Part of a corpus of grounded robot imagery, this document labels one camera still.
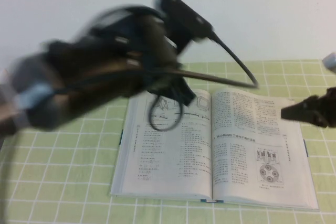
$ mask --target book illustration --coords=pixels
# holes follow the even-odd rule
[[[161,110],[169,110],[167,99],[161,97],[157,102],[156,107],[160,108]]]
[[[256,148],[258,181],[283,184],[277,151]]]
[[[197,97],[197,107],[201,110],[208,111],[210,108],[209,100],[201,96]]]
[[[257,160],[262,159],[265,163],[277,162],[277,153],[269,150],[257,150]]]
[[[279,172],[272,165],[262,165],[259,171],[261,177],[267,182],[275,183],[279,179]]]
[[[146,103],[147,110],[151,102]],[[210,121],[210,101],[209,99],[198,96],[189,106],[183,106],[183,119],[201,119]],[[152,117],[155,121],[176,120],[180,116],[180,106],[177,101],[161,97],[157,102]]]

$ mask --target open book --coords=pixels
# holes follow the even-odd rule
[[[231,88],[194,92],[168,132],[148,123],[153,95],[130,100],[111,194],[318,209],[300,125],[280,119],[293,101]],[[162,98],[154,123],[166,128],[178,114]]]

